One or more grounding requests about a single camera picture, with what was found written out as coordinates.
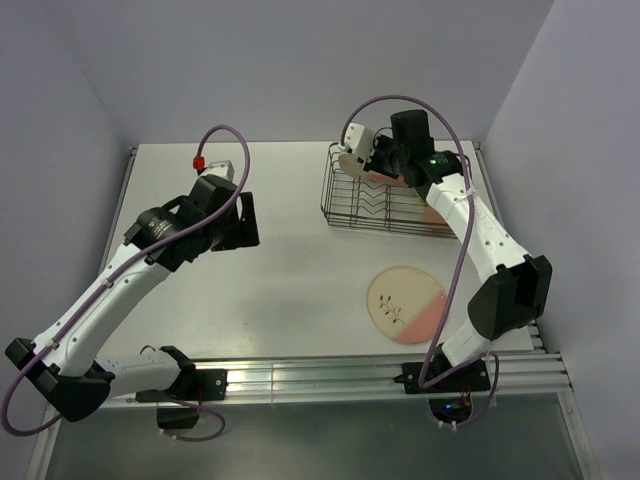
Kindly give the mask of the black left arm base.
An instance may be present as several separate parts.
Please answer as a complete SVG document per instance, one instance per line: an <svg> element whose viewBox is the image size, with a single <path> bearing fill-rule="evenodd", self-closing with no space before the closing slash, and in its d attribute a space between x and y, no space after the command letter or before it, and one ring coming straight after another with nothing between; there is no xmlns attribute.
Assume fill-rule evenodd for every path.
<svg viewBox="0 0 640 480"><path fill-rule="evenodd" d="M226 369L196 369L188 384L168 390L137 392L140 403L165 402L177 399L187 402L222 401L226 396L228 371Z"/></svg>

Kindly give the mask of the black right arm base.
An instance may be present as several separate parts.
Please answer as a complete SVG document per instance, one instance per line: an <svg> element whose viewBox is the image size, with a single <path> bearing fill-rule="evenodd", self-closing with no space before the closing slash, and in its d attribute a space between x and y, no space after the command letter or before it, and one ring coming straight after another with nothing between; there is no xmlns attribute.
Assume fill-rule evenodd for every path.
<svg viewBox="0 0 640 480"><path fill-rule="evenodd" d="M404 393L407 395L488 392L491 388L487 366L482 360L454 371L437 383L433 383L432 380L440 371L429 370L423 380L424 383L429 383L428 388L421 388L419 385L418 377L421 367L421 362L403 363L401 365L401 373L393 378L393 382L402 385Z"/></svg>

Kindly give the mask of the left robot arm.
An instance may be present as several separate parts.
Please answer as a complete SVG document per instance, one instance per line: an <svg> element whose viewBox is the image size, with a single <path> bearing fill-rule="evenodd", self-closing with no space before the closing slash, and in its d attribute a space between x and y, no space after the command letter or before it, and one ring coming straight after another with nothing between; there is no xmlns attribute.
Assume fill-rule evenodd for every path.
<svg viewBox="0 0 640 480"><path fill-rule="evenodd" d="M142 212L105 270L73 307L35 339L17 338L9 360L69 422L94 413L107 399L151 393L185 400L196 389L194 362L174 346L147 354L100 357L129 313L182 264L208 251L255 247L253 196L237 199L234 184L199 177L191 192Z"/></svg>

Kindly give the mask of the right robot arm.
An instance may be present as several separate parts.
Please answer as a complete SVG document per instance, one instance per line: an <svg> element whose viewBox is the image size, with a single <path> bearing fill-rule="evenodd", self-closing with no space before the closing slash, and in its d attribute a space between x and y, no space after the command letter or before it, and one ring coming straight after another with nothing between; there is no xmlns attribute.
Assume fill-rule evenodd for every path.
<svg viewBox="0 0 640 480"><path fill-rule="evenodd" d="M469 360L543 314L552 265L522 247L479 197L463 151L436 149L426 111L395 113L390 123L390 135L373 142L373 166L402 178L445 220L481 282L467 320L438 346L430 363L435 383L452 390L466 379Z"/></svg>

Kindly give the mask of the pink cup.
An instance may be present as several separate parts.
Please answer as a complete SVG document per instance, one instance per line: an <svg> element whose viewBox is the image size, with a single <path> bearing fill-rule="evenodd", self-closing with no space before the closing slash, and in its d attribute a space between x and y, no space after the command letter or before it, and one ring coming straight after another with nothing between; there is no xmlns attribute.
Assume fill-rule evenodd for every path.
<svg viewBox="0 0 640 480"><path fill-rule="evenodd" d="M423 221L433 228L447 228L446 220L431 206L427 206L423 213Z"/></svg>

